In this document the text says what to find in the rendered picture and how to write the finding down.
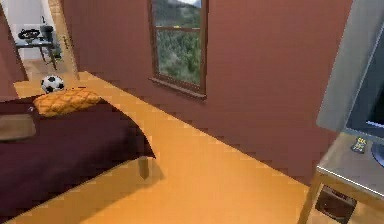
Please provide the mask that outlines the black and white soccer ball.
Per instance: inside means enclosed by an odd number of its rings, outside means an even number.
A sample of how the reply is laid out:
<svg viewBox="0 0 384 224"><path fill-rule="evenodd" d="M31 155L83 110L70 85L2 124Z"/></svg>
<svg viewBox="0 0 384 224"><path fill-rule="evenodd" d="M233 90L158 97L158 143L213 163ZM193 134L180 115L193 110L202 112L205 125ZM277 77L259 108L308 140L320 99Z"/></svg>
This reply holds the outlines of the black and white soccer ball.
<svg viewBox="0 0 384 224"><path fill-rule="evenodd" d="M41 88L45 93L60 91L63 90L64 87L64 80L56 75L45 76L41 80Z"/></svg>

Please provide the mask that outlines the dark remote control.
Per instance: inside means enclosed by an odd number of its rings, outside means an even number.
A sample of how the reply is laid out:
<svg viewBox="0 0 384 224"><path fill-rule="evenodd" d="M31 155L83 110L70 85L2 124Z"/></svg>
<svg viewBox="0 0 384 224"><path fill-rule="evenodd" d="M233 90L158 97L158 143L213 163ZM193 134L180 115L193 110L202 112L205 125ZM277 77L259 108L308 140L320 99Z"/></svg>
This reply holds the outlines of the dark remote control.
<svg viewBox="0 0 384 224"><path fill-rule="evenodd" d="M356 153L364 154L366 145L367 145L366 139L364 139L362 137L357 137L355 139L355 142L351 146L351 150L356 152Z"/></svg>

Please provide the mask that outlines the wooden television table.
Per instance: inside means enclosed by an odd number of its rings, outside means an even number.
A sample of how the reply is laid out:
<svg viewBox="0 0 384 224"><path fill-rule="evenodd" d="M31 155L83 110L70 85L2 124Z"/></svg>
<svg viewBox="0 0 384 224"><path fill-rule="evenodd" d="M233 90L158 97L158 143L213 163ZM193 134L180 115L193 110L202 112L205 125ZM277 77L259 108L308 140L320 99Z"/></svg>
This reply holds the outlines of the wooden television table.
<svg viewBox="0 0 384 224"><path fill-rule="evenodd" d="M325 186L357 201L346 224L384 224L384 167L373 158L368 141L364 153L353 152L356 137L341 133L316 166L297 224L339 224L315 209Z"/></svg>

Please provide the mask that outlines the wooden room door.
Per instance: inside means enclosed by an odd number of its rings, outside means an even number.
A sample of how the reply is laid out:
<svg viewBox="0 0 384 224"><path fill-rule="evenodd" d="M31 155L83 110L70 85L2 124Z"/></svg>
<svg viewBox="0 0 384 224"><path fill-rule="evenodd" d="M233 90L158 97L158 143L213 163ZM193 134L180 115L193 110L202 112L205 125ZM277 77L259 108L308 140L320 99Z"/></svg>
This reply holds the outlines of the wooden room door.
<svg viewBox="0 0 384 224"><path fill-rule="evenodd" d="M50 13L55 24L57 40L63 53L65 66L70 74L76 79L79 78L77 63L74 57L72 41L68 33L68 28L60 0L48 0Z"/></svg>

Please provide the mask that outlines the grey flat television set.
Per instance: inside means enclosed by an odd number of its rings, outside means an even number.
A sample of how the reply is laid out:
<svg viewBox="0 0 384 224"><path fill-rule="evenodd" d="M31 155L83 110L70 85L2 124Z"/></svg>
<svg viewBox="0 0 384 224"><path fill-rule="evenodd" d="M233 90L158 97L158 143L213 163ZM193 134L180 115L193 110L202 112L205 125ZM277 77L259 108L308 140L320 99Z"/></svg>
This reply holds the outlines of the grey flat television set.
<svg viewBox="0 0 384 224"><path fill-rule="evenodd" d="M384 0L353 0L317 125L373 142L384 167Z"/></svg>

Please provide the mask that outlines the dark brown box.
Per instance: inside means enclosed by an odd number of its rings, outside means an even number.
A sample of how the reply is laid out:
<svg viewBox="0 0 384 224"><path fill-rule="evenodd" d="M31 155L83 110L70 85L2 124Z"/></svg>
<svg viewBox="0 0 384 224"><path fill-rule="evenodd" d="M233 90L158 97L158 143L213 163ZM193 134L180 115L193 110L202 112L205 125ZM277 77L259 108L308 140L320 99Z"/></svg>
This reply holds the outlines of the dark brown box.
<svg viewBox="0 0 384 224"><path fill-rule="evenodd" d="M320 191L315 209L339 224L347 224L357 205L357 201L326 185Z"/></svg>

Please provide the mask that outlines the brown framed window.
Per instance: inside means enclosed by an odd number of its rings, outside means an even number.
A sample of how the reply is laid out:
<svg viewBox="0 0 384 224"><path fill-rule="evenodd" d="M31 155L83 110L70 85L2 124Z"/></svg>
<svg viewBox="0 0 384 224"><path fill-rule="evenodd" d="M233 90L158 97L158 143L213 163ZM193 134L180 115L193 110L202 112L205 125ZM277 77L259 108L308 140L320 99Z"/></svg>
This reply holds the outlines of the brown framed window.
<svg viewBox="0 0 384 224"><path fill-rule="evenodd" d="M205 100L209 0L148 0L154 83Z"/></svg>

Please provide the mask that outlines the dark pot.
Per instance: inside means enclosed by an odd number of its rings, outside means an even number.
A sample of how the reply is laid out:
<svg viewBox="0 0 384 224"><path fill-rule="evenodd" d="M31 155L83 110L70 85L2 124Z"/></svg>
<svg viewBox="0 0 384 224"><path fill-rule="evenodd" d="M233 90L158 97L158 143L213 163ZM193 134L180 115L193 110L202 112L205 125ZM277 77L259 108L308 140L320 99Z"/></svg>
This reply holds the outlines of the dark pot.
<svg viewBox="0 0 384 224"><path fill-rule="evenodd" d="M41 31L41 34L42 34L43 38L46 41L50 41L50 42L53 41L53 31L54 31L54 28L52 26L42 25L40 27L40 31Z"/></svg>

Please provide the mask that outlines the small dark side table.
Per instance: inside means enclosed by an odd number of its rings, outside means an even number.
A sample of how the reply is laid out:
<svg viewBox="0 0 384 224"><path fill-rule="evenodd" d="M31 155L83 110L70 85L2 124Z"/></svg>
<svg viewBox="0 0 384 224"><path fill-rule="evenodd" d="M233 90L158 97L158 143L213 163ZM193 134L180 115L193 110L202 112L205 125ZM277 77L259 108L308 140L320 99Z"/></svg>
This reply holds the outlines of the small dark side table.
<svg viewBox="0 0 384 224"><path fill-rule="evenodd" d="M51 63L53 64L53 68L57 69L55 56L53 54L54 44L52 42L41 41L41 40L32 40L32 41L19 40L15 42L15 46L17 50L23 49L23 48L38 48L43 59L44 59L43 48L46 48L48 51L48 55L51 58Z"/></svg>

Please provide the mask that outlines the bed with dark maroon cover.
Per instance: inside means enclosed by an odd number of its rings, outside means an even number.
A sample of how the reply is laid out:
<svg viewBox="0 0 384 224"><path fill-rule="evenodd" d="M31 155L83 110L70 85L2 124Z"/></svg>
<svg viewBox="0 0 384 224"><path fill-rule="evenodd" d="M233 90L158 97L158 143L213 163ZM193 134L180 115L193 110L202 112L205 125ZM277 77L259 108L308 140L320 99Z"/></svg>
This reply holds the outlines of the bed with dark maroon cover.
<svg viewBox="0 0 384 224"><path fill-rule="evenodd" d="M139 126L106 101L51 118L40 115L31 97L0 103L0 117L26 114L36 133L1 139L0 224L129 160L152 157Z"/></svg>

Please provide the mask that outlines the orange quilted pillow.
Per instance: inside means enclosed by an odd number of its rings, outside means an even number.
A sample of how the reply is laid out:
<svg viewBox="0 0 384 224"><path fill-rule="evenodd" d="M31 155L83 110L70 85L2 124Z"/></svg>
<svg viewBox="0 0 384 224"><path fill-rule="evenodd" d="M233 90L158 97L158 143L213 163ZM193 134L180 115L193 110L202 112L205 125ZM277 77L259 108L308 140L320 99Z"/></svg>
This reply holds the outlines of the orange quilted pillow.
<svg viewBox="0 0 384 224"><path fill-rule="evenodd" d="M100 100L100 96L93 91L74 88L39 96L33 103L40 115L54 117L86 109Z"/></svg>

